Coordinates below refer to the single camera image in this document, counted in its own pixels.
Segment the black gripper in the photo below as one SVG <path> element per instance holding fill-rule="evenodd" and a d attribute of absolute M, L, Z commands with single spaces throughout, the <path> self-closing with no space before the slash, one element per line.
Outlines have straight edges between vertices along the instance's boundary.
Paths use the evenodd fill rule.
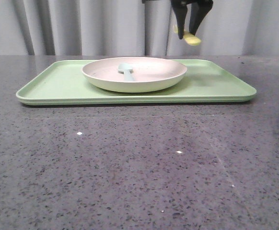
<path fill-rule="evenodd" d="M 196 35 L 203 19 L 213 7 L 212 0 L 171 0 L 170 2 L 176 17 L 179 39 L 183 39 L 188 4 L 191 4 L 189 32 L 192 35 Z"/>

